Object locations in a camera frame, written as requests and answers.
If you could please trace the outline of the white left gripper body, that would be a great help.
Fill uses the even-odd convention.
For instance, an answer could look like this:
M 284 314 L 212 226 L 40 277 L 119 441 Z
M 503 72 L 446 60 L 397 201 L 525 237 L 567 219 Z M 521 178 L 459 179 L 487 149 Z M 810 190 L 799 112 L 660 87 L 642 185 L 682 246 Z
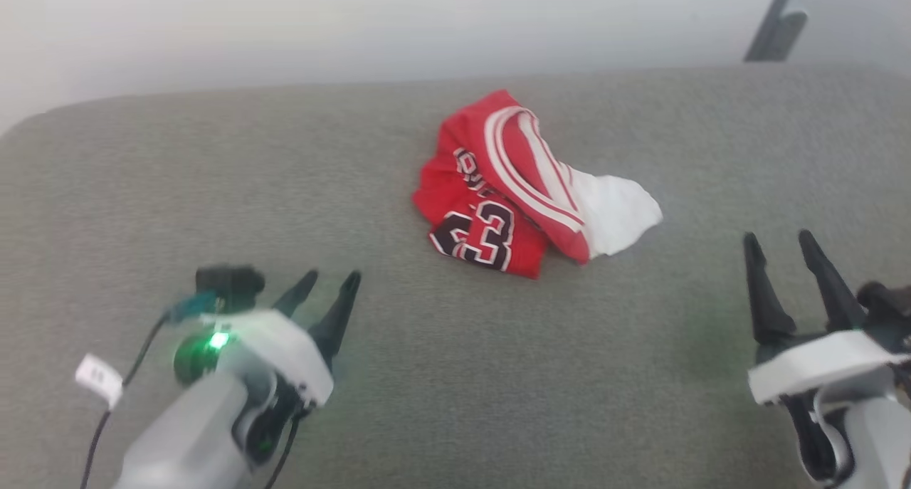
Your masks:
M 201 330 L 174 355 L 174 374 L 189 387 L 212 372 L 234 376 L 254 406 L 274 404 L 280 389 L 305 406 L 322 407 L 335 388 L 316 341 L 277 310 L 202 314 Z

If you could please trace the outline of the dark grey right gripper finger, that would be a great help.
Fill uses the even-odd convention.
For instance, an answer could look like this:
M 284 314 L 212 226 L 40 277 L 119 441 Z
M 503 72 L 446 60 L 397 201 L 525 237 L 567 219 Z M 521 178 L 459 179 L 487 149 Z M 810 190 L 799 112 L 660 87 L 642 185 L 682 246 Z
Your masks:
M 819 292 L 826 311 L 826 330 L 829 332 L 859 330 L 865 324 L 866 314 L 842 276 L 824 255 L 816 237 L 806 230 L 798 235 L 801 253 L 807 268 L 816 276 Z
M 778 300 L 766 273 L 766 258 L 758 238 L 752 232 L 743 236 L 743 259 L 746 268 L 749 311 L 757 344 L 757 365 L 783 352 L 794 339 L 796 326 Z

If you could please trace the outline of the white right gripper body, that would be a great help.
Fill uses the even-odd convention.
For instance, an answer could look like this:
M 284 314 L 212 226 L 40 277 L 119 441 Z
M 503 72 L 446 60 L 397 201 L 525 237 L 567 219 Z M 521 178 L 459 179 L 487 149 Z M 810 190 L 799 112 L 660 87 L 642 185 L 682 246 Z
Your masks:
M 791 347 L 747 372 L 758 404 L 819 389 L 890 364 L 909 362 L 908 353 L 891 353 L 861 330 L 838 331 Z

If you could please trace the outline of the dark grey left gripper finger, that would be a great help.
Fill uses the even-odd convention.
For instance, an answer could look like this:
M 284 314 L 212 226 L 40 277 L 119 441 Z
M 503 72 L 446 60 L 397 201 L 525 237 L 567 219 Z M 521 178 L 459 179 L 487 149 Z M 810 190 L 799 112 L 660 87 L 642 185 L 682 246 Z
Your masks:
M 310 291 L 312 291 L 318 278 L 318 270 L 306 272 L 296 284 L 278 298 L 273 305 L 273 309 L 286 317 L 292 318 L 299 305 L 303 304 L 309 297 Z
M 323 362 L 329 370 L 332 370 L 332 362 L 341 349 L 361 281 L 362 273 L 358 270 L 352 271 L 339 287 L 332 307 L 318 323 L 309 329 L 309 335 L 315 341 Z

